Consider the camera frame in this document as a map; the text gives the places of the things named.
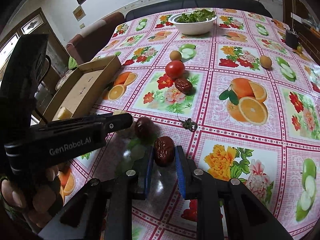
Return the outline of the person's left hand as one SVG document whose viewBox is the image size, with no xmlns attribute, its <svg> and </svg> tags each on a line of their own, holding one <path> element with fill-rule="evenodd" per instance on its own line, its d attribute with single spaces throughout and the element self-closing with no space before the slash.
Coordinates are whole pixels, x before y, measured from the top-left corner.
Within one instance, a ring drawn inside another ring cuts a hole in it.
<svg viewBox="0 0 320 240">
<path fill-rule="evenodd" d="M 61 208 L 59 166 L 35 175 L 24 189 L 7 177 L 1 179 L 1 196 L 7 206 L 22 213 L 28 224 L 44 228 Z"/>
</svg>

